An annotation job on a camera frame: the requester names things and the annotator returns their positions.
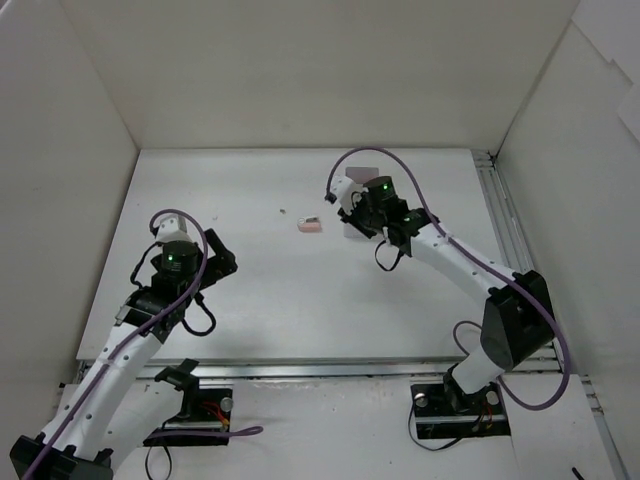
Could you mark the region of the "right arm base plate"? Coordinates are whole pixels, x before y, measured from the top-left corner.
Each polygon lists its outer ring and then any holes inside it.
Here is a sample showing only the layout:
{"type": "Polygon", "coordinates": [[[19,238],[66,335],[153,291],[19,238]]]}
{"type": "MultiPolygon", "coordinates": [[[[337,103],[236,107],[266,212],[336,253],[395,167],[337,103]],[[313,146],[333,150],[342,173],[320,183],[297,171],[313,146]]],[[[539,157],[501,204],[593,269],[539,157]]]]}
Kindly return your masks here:
{"type": "Polygon", "coordinates": [[[443,384],[410,386],[412,406],[409,426],[417,439],[448,443],[472,438],[508,437],[511,428],[497,383],[490,383],[478,403],[456,409],[449,403],[443,384]]]}

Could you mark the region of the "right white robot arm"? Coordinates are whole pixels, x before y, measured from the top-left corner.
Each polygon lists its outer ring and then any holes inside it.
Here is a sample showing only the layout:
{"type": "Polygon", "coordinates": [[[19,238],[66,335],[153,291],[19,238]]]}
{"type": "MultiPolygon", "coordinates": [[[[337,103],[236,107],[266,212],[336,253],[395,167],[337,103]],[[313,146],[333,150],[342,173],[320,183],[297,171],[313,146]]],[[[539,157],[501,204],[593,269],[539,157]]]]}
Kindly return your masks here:
{"type": "Polygon", "coordinates": [[[410,208],[390,177],[359,185],[336,176],[326,198],[338,203],[342,222],[368,238],[383,236],[401,256],[434,268],[482,308],[479,346],[443,378],[449,409],[475,406],[491,382],[554,339],[549,292],[540,274],[520,274],[458,242],[435,215],[410,208]]]}

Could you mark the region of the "pink correction tape dispenser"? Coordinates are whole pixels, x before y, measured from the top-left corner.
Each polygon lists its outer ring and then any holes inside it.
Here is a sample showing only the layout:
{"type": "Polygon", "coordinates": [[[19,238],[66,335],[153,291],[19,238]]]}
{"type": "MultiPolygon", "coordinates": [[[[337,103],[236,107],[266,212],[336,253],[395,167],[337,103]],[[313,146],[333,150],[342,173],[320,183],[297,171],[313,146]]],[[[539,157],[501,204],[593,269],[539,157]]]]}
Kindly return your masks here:
{"type": "Polygon", "coordinates": [[[301,233],[320,233],[322,224],[318,216],[300,217],[297,221],[297,228],[301,233]]]}

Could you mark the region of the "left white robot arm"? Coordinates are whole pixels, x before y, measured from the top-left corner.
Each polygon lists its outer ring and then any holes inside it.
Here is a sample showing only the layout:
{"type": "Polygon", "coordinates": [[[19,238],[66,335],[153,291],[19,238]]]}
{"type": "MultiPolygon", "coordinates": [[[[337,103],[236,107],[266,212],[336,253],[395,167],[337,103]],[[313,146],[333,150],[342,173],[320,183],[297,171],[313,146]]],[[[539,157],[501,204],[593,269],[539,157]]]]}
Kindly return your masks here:
{"type": "Polygon", "coordinates": [[[164,423],[191,418],[200,406],[197,361],[162,369],[148,390],[134,388],[140,371],[184,323],[187,308],[204,304],[203,290],[237,270],[235,255],[212,229],[200,247],[180,227],[152,230],[161,252],[155,273],[127,298],[99,358],[71,399],[34,438],[19,437],[10,452],[21,479],[111,479],[145,441],[174,433],[164,423]]]}

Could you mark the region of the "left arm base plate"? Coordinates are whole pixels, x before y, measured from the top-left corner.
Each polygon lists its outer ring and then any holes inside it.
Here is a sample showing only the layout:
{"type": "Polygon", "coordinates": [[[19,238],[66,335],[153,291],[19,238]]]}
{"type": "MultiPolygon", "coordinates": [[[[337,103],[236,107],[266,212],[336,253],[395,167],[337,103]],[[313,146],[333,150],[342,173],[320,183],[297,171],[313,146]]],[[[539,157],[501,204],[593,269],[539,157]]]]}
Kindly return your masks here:
{"type": "Polygon", "coordinates": [[[177,432],[157,439],[146,439],[143,446],[204,447],[227,446],[229,440],[221,437],[185,434],[184,430],[227,432],[230,430],[233,390],[228,387],[207,387],[191,401],[188,416],[176,415],[164,422],[155,433],[177,432]]]}

